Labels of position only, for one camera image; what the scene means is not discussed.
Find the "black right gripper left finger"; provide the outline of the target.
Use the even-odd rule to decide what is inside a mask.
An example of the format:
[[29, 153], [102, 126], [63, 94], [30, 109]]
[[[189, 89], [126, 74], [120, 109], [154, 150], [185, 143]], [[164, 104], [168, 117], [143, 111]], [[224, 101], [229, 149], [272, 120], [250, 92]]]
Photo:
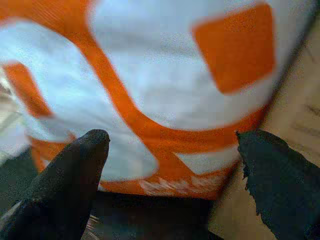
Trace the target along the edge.
[[0, 218], [0, 238], [80, 240], [109, 144], [109, 134], [103, 129], [92, 129], [68, 144]]

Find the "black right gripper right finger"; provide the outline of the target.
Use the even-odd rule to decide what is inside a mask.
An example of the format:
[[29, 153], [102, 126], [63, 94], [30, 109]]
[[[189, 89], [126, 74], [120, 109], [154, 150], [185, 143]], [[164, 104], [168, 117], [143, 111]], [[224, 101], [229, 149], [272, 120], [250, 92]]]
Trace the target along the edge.
[[320, 168], [278, 136], [236, 132], [245, 189], [278, 240], [320, 238]]

